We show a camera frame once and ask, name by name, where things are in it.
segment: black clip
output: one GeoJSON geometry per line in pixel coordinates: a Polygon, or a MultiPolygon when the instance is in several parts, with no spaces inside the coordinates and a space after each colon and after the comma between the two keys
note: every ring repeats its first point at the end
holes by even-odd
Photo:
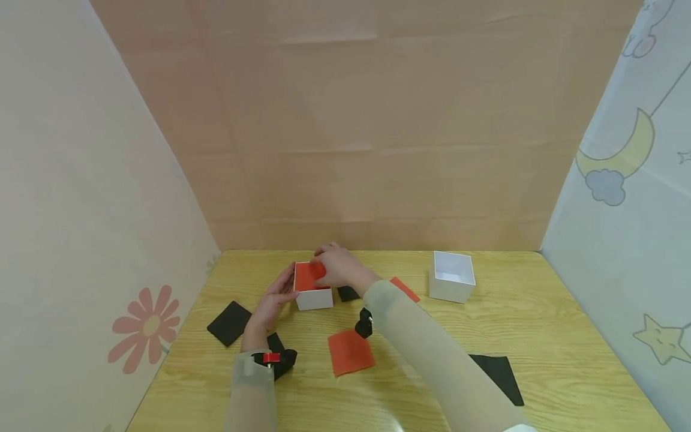
{"type": "Polygon", "coordinates": [[[372,336],[372,313],[362,308],[360,311],[360,321],[355,323],[355,331],[362,339],[367,339],[372,336]]]}
{"type": "Polygon", "coordinates": [[[295,350],[284,350],[281,353],[256,353],[253,354],[254,362],[274,370],[274,381],[292,369],[297,360],[298,353],[295,350]]]}

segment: beige sleeve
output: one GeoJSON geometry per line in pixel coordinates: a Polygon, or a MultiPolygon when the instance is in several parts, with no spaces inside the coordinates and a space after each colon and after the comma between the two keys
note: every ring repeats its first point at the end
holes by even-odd
{"type": "Polygon", "coordinates": [[[521,411],[427,312],[389,281],[365,293],[374,327],[429,385],[452,431],[503,432],[521,411]]]}
{"type": "Polygon", "coordinates": [[[254,362],[252,354],[269,350],[241,353],[235,358],[228,411],[223,432],[275,432],[276,395],[274,371],[254,362]]]}

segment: wood grain surface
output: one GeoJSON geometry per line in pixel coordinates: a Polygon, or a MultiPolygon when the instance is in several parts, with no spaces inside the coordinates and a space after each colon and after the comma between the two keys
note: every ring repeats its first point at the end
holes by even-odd
{"type": "MultiPolygon", "coordinates": [[[[430,252],[355,254],[382,277],[398,276],[418,303],[469,353],[506,355],[526,406],[543,432],[668,431],[543,257],[534,252],[465,252],[477,287],[467,304],[430,299],[430,252]]],[[[237,301],[253,310],[266,287],[306,251],[225,252],[192,308],[128,431],[220,431],[239,340],[226,349],[206,330],[237,301]]],[[[327,337],[353,328],[362,300],[298,311],[278,320],[294,369],[276,383],[281,431],[447,431],[434,397],[385,339],[368,341],[374,368],[334,378],[327,337]]]]}

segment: cardboard wall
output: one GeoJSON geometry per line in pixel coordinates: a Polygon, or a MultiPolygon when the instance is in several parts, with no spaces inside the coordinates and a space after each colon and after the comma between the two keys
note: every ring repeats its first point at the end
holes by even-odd
{"type": "Polygon", "coordinates": [[[638,10],[92,4],[222,250],[538,249],[638,10]]]}
{"type": "Polygon", "coordinates": [[[0,12],[0,429],[124,432],[218,249],[91,5],[0,12]]]}
{"type": "Polygon", "coordinates": [[[643,5],[543,249],[673,431],[691,428],[689,17],[643,5]]]}

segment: red square sheet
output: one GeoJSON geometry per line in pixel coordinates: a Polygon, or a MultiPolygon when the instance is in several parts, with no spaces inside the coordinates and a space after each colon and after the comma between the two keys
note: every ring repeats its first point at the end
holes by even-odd
{"type": "Polygon", "coordinates": [[[413,291],[411,291],[410,288],[408,288],[405,283],[401,282],[401,279],[398,279],[397,277],[395,277],[395,278],[391,279],[391,283],[396,285],[401,291],[405,292],[408,295],[408,297],[410,297],[410,300],[413,300],[415,303],[420,301],[420,298],[417,296],[417,294],[415,294],[413,291]]]}
{"type": "Polygon", "coordinates": [[[371,368],[375,365],[370,344],[355,330],[347,330],[329,336],[329,351],[334,375],[337,377],[351,372],[371,368]]]}
{"type": "Polygon", "coordinates": [[[326,287],[315,287],[314,282],[326,275],[326,269],[322,263],[296,263],[295,264],[295,290],[310,291],[323,290],[326,287]]]}

